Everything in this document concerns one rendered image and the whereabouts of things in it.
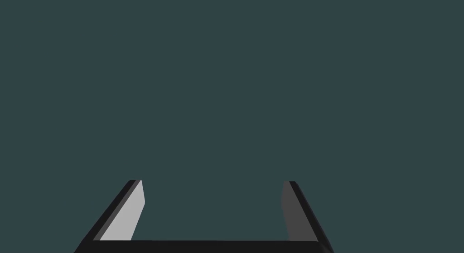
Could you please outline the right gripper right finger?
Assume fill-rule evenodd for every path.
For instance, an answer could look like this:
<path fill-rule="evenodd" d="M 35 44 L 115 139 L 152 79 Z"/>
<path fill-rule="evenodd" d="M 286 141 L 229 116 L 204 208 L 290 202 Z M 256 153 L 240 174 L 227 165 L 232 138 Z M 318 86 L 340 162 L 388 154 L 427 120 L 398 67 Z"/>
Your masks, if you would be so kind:
<path fill-rule="evenodd" d="M 295 181 L 283 183 L 281 207 L 289 241 L 322 241 L 320 225 Z"/>

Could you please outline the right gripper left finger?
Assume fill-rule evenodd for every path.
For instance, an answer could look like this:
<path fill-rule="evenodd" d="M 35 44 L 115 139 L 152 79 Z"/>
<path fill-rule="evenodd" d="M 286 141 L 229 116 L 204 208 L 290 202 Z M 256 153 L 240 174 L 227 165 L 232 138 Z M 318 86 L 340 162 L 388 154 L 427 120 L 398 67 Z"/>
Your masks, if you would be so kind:
<path fill-rule="evenodd" d="M 128 181 L 83 241 L 131 240 L 144 205 L 142 181 Z"/>

